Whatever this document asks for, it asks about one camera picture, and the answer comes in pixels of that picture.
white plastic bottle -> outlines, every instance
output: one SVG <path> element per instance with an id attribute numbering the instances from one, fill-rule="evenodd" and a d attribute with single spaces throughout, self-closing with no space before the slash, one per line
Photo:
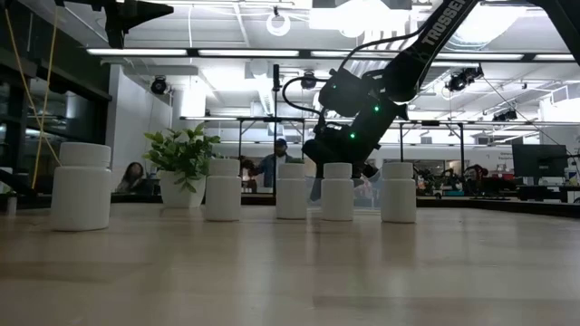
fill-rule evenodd
<path id="1" fill-rule="evenodd" d="M 242 209 L 242 180 L 239 161 L 212 159 L 206 189 L 207 221 L 231 222 L 239 220 Z"/>
<path id="2" fill-rule="evenodd" d="M 111 148 L 65 142 L 54 171 L 50 227 L 57 231 L 89 231 L 109 226 L 111 212 Z"/>
<path id="3" fill-rule="evenodd" d="M 280 166 L 276 181 L 275 214 L 280 219 L 306 219 L 305 165 L 286 163 Z"/>
<path id="4" fill-rule="evenodd" d="M 381 219 L 387 223 L 415 223 L 417 192 L 412 163 L 382 165 Z"/>
<path id="5" fill-rule="evenodd" d="M 325 221 L 352 221 L 354 215 L 354 183 L 350 163 L 324 164 L 322 207 Z"/>

white flower pot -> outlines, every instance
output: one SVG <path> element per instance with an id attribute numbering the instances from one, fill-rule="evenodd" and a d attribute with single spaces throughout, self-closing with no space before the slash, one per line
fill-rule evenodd
<path id="1" fill-rule="evenodd" d="M 206 177 L 200 180 L 191 181 L 191 185 L 197 190 L 195 193 L 187 189 L 181 191 L 183 184 L 175 185 L 175 182 L 183 177 L 183 174 L 175 175 L 173 172 L 161 171 L 159 176 L 159 186 L 161 187 L 161 197 L 163 205 L 171 208 L 191 208 L 199 207 L 203 196 L 206 193 Z"/>

black cable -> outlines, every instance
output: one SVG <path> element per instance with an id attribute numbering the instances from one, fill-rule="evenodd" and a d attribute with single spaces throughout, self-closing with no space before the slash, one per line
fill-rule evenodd
<path id="1" fill-rule="evenodd" d="M 306 111 L 306 112 L 311 112 L 313 114 L 318 114 L 320 115 L 321 112 L 314 110 L 314 109 L 310 109 L 310 108 L 306 108 L 306 107 L 302 107 L 300 105 L 296 105 L 294 103 L 292 103 L 287 97 L 286 97 L 286 89 L 288 88 L 288 86 L 290 86 L 291 83 L 293 82 L 298 82 L 298 81 L 302 81 L 302 80 L 308 80 L 308 81 L 317 81 L 317 82 L 328 82 L 328 80 L 326 79 L 320 79 L 320 78 L 315 78 L 315 77 L 308 77 L 308 76 L 302 76 L 302 77 L 296 77 L 291 79 L 290 81 L 288 81 L 284 87 L 282 88 L 282 98 L 284 99 L 284 102 L 286 102 L 286 104 L 290 105 L 291 107 L 295 108 L 295 109 L 299 109 L 302 111 Z"/>
<path id="2" fill-rule="evenodd" d="M 397 42 L 397 41 L 407 40 L 407 39 L 410 39 L 412 37 L 415 37 L 415 36 L 419 35 L 421 32 L 423 32 L 423 30 L 425 29 L 425 27 L 427 27 L 427 25 L 428 25 L 427 22 L 425 22 L 423 25 L 421 25 L 417 29 L 417 31 L 415 31 L 415 32 L 413 32 L 411 34 L 406 34 L 406 35 L 402 35 L 402 36 L 395 36 L 395 37 L 391 37 L 391 38 L 387 38 L 387 39 L 372 41 L 372 42 L 368 42 L 368 43 L 365 43 L 365 44 L 361 44 L 361 45 L 355 47 L 352 51 L 350 51 L 348 53 L 348 55 L 346 55 L 346 57 L 344 58 L 343 62 L 341 62 L 341 65 L 339 67 L 339 70 L 342 69 L 342 68 L 344 68 L 344 65 L 353 57 L 353 55 L 355 53 L 359 52 L 361 49 L 364 49 L 364 48 L 367 48 L 367 47 L 373 46 L 373 45 L 379 45 L 379 44 L 383 44 L 383 43 Z"/>
<path id="3" fill-rule="evenodd" d="M 551 138 L 548 134 L 546 134 L 541 128 L 539 128 L 537 125 L 534 124 L 534 122 L 528 118 L 526 118 L 526 116 L 524 116 L 523 114 L 521 114 L 515 106 L 511 105 L 509 103 L 508 100 L 506 100 L 506 98 L 501 95 L 501 93 L 496 90 L 496 88 L 491 84 L 491 82 L 488 81 L 487 78 L 482 77 L 484 81 L 486 81 L 486 83 L 489 85 L 489 87 L 491 87 L 491 89 L 501 98 L 501 100 L 503 100 L 508 106 L 509 108 L 511 108 L 512 110 L 514 110 L 517 114 L 519 114 L 522 118 L 524 118 L 525 121 L 527 121 L 527 123 L 531 124 L 534 128 L 537 129 L 537 131 L 539 131 L 542 135 L 546 136 L 548 139 L 552 140 L 552 142 L 554 142 L 556 145 L 558 146 L 563 146 L 560 143 L 558 143 L 557 141 L 555 141 L 553 138 Z M 574 155 L 572 154 L 571 151 L 568 150 L 568 147 L 565 147 L 565 151 L 568 153 L 568 155 L 570 155 L 570 157 L 572 157 L 572 159 L 574 160 L 575 166 L 576 166 L 576 175 L 580 176 L 580 169 L 578 168 L 578 162 L 576 161 L 576 158 L 574 158 Z"/>

cap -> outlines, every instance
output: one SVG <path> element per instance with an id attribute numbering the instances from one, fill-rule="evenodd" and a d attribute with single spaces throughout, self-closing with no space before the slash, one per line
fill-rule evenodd
<path id="1" fill-rule="evenodd" d="M 274 145 L 276 146 L 287 146 L 286 140 L 285 139 L 277 139 L 274 143 Z"/>

computer monitor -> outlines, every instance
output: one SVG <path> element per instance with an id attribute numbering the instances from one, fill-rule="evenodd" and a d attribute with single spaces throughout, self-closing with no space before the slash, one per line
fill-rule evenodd
<path id="1" fill-rule="evenodd" d="M 516 177 L 564 177 L 568 167 L 564 145 L 512 145 Z"/>

